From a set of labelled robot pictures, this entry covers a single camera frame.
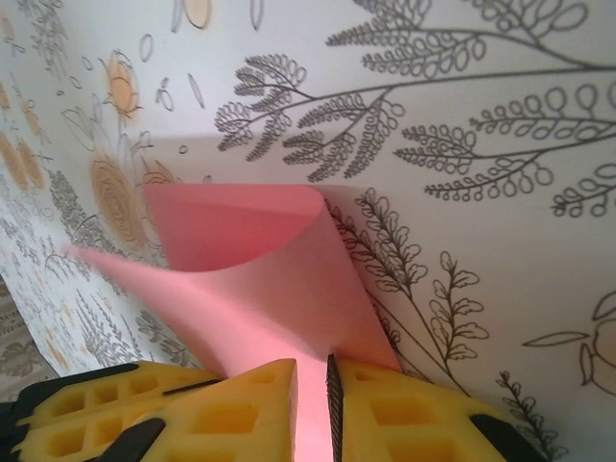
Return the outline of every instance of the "leaf drawing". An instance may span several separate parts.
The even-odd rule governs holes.
[[[562,0],[488,0],[469,3],[480,9],[481,18],[493,22],[499,32],[510,34],[522,31],[534,42],[540,42],[553,32],[572,31],[588,16],[588,7],[583,3],[565,6]]]
[[[616,205],[616,163],[595,168],[593,175],[582,178],[553,198],[552,210],[557,217],[581,217],[586,208],[593,217],[603,217],[612,202]]]
[[[255,31],[261,29],[266,13],[266,0],[250,0],[250,23]]]
[[[473,159],[480,159],[473,149],[475,132],[465,132],[460,127],[450,129],[447,125],[423,125],[405,128],[402,135],[417,147],[404,147],[394,155],[414,166],[433,168],[448,174],[466,174]]]
[[[409,143],[395,146],[392,152],[410,165],[457,177],[427,185],[425,193],[467,202],[536,193],[554,182],[558,165],[548,163],[548,156],[616,138],[616,119],[605,112],[607,106],[616,109],[616,82],[594,79],[613,73],[616,64],[591,63],[551,48],[552,36],[584,24],[590,13],[586,4],[561,0],[464,1],[493,27],[430,27],[425,20],[431,12],[431,0],[354,0],[371,19],[331,35],[326,45],[383,48],[365,54],[362,63],[369,70],[400,77],[393,83],[314,96],[300,86],[306,69],[287,56],[246,58],[245,66],[236,72],[239,83],[235,93],[256,100],[220,107],[216,124],[224,135],[218,149],[251,144],[255,127],[262,133],[269,124],[269,135],[246,156],[254,160],[265,156],[281,138],[272,137],[272,133],[292,131],[292,126],[313,129],[331,124],[321,128],[322,136],[312,130],[292,133],[282,144],[293,152],[281,157],[287,165],[318,164],[315,170],[307,171],[311,182],[341,173],[350,179],[372,164],[398,129],[399,119],[406,113],[397,98],[400,92],[471,82],[507,85],[540,76],[551,82],[544,90],[486,109],[470,118],[470,126],[411,123],[401,131]],[[251,14],[259,11],[254,8]],[[493,58],[489,50],[498,43],[531,51],[546,64],[534,70],[514,68],[507,72],[482,71],[475,65],[477,71],[469,73],[474,64]],[[572,85],[562,79],[553,84],[560,76],[577,77],[578,82]],[[292,112],[298,112],[297,119]],[[494,151],[494,145],[509,145],[490,142],[489,138],[496,136],[528,141],[529,147]],[[492,152],[481,151],[484,142]],[[589,211],[593,217],[604,216],[616,194],[616,173],[612,173],[612,164],[595,166],[592,177],[582,178],[554,197],[554,214],[576,218]]]
[[[453,261],[446,251],[441,253],[440,262],[449,281],[435,279],[432,282],[434,294],[438,299],[430,301],[430,308],[434,314],[430,325],[440,340],[439,353],[445,364],[449,360],[476,358],[477,353],[460,339],[485,340],[490,334],[476,322],[460,322],[463,317],[483,311],[483,305],[468,298],[456,300],[454,295],[460,289],[477,284],[479,277],[474,272],[459,269],[458,262]]]
[[[372,300],[387,313],[389,320],[397,323],[400,335],[403,333],[409,338],[455,387],[467,393],[457,381],[451,362],[476,358],[478,355],[471,348],[471,342],[490,337],[479,323],[467,318],[482,312],[483,305],[458,296],[466,286],[478,283],[478,276],[461,269],[448,252],[442,252],[439,263],[447,278],[432,281],[435,298],[430,300],[429,310],[422,309],[415,299],[415,285],[427,276],[428,268],[418,262],[422,248],[410,241],[410,229],[399,224],[399,215],[392,210],[387,197],[379,197],[372,188],[360,195],[355,203],[361,209],[367,229],[359,229],[353,218],[344,217],[340,209],[328,204],[346,249],[351,258],[373,276],[374,286],[379,291],[400,293],[407,298],[420,320],[417,329],[423,336],[427,335],[431,345],[424,345],[374,295]],[[416,366],[412,366],[413,373],[418,373]]]
[[[616,291],[604,295],[593,313],[593,321],[600,321],[616,313]]]
[[[525,347],[555,347],[557,345],[566,345],[571,342],[579,342],[589,338],[584,332],[556,332],[555,334],[544,335],[542,337],[524,342]]]
[[[558,446],[555,442],[558,432],[546,428],[545,418],[536,411],[537,399],[523,397],[520,382],[511,380],[509,371],[502,371],[497,384],[507,390],[510,397],[503,397],[503,402],[511,414],[520,424],[516,429],[522,433],[549,462],[558,460],[569,454],[569,450]]]
[[[80,108],[62,112],[64,123],[75,139],[88,151],[94,150],[94,133],[90,118]]]
[[[191,89],[192,89],[192,94],[194,95],[194,99],[196,99],[196,102],[199,103],[199,106],[201,107],[201,109],[205,109],[205,101],[203,100],[203,94],[201,93],[201,89],[199,88],[199,85],[196,83],[196,80],[194,80],[194,77],[192,74],[188,74],[189,76],[189,83],[191,84]]]

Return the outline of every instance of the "patterned fabric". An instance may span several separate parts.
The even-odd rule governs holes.
[[[0,273],[60,374],[197,366],[65,244],[163,267],[144,184],[310,183],[408,373],[497,405],[550,461],[613,460],[616,2],[1,14]]]
[[[0,278],[0,402],[14,400],[28,385],[55,376]]]

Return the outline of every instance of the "floral wallpaper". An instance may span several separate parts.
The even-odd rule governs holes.
[[[0,273],[59,373],[198,367],[64,244],[164,266],[144,184],[310,184],[407,373],[496,405],[549,461],[612,460],[616,3],[0,15]]]

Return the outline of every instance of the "plant illustration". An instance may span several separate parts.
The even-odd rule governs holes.
[[[423,307],[416,297],[417,285],[428,275],[428,267],[419,263],[422,248],[409,242],[410,229],[399,223],[398,212],[392,210],[389,199],[378,196],[369,188],[355,203],[366,220],[361,229],[352,217],[327,203],[330,215],[346,245],[351,259],[371,276],[374,286],[383,293],[401,294],[409,304],[418,322],[413,331],[409,322],[403,321],[389,309],[371,289],[367,289],[383,330],[397,353],[405,373],[429,383],[437,378],[420,369],[399,347],[403,338],[410,340],[417,353],[427,359],[449,379],[450,385],[468,395],[465,386],[457,379],[454,365],[458,361],[476,359],[474,342],[490,338],[489,332],[477,322],[484,306],[464,294],[467,287],[480,282],[479,276],[453,259],[449,252],[440,254],[439,266],[443,272],[432,280],[434,297],[428,307]],[[523,424],[518,425],[530,442],[548,458],[556,460],[568,451],[556,446],[558,433],[543,426],[543,417],[533,412],[534,398],[521,397],[521,385],[510,382],[509,372],[501,372],[499,386],[507,388],[512,398],[504,398],[511,414]]]
[[[58,16],[62,0],[17,0],[17,6],[32,20],[32,47],[45,61],[45,70],[54,77],[65,76],[66,30]]]
[[[368,229],[358,229],[353,218],[344,217],[339,208],[330,206],[331,216],[350,257],[374,276],[377,289],[388,293],[401,293],[407,298],[419,317],[431,346],[423,345],[376,296],[371,295],[377,313],[387,315],[385,319],[382,313],[379,317],[390,343],[398,350],[400,330],[392,328],[389,320],[399,326],[455,387],[467,393],[455,377],[452,362],[476,358],[477,353],[468,342],[487,339],[490,335],[475,321],[466,321],[468,316],[483,311],[483,305],[467,297],[459,297],[458,292],[477,284],[479,277],[471,271],[461,269],[448,252],[442,252],[440,265],[446,278],[434,279],[435,299],[430,301],[429,312],[422,309],[416,301],[414,291],[416,284],[427,276],[428,268],[417,261],[422,248],[409,243],[410,229],[398,223],[398,212],[391,210],[387,197],[378,197],[372,188],[361,194],[355,203],[361,208]],[[407,358],[402,359],[411,368],[411,373],[428,379],[427,375]]]
[[[520,382],[511,380],[509,371],[500,372],[497,384],[511,395],[502,400],[509,408],[511,414],[518,422],[516,429],[522,433],[548,460],[558,460],[569,453],[567,448],[554,443],[558,432],[545,428],[545,419],[535,410],[537,399],[522,396]]]
[[[160,346],[171,363],[182,367],[198,367],[196,359],[182,340],[165,328],[151,313],[141,310],[135,322],[139,331],[149,337],[150,343]]]
[[[563,330],[528,342],[525,347],[578,344],[581,385],[590,383],[616,397],[616,291],[604,295],[593,312],[591,333]]]
[[[92,300],[96,309],[90,306],[80,291],[77,291],[76,303],[79,307],[77,314],[81,320],[80,325],[86,350],[96,358],[103,368],[143,359],[139,342],[131,332],[126,320],[122,317],[128,332],[128,339],[125,339],[122,331],[98,300],[94,297],[92,297]]]
[[[548,45],[551,38],[583,25],[590,14],[585,3],[465,1],[491,29],[427,27],[431,0],[354,3],[372,19],[332,35],[326,45],[382,47],[381,52],[365,54],[362,64],[402,80],[315,96],[303,89],[307,70],[290,57],[246,58],[246,66],[236,72],[240,83],[235,93],[258,99],[229,102],[218,109],[216,126],[224,134],[220,151],[248,145],[246,160],[256,161],[287,132],[306,129],[282,140],[283,147],[293,150],[283,156],[283,162],[316,166],[308,174],[310,182],[339,172],[352,178],[370,166],[399,128],[406,114],[396,100],[400,91],[540,76],[563,82],[484,110],[472,116],[467,127],[407,125],[401,133],[408,143],[393,149],[394,155],[413,166],[458,177],[426,186],[427,194],[443,200],[480,201],[530,194],[549,186],[555,175],[544,162],[546,156],[616,137],[616,80],[608,85],[597,82],[601,75],[614,73],[616,64],[589,63]],[[472,71],[477,63],[489,61],[491,46],[498,42],[533,52],[549,63],[556,61],[560,67]],[[581,82],[572,85],[569,77]],[[294,122],[292,116],[300,109],[303,113]],[[322,129],[324,124],[332,127]],[[257,140],[255,132],[262,132]],[[490,139],[495,136],[528,141],[529,147],[482,152],[483,143],[494,145]],[[553,197],[552,210],[557,217],[577,218],[586,212],[602,217],[614,198],[616,164],[596,163],[574,186]]]

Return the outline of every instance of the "pink paper cone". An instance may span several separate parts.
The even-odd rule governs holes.
[[[140,296],[206,369],[236,375],[296,358],[295,460],[332,460],[327,354],[399,365],[322,196],[300,186],[145,192],[173,270],[87,249],[77,255]]]

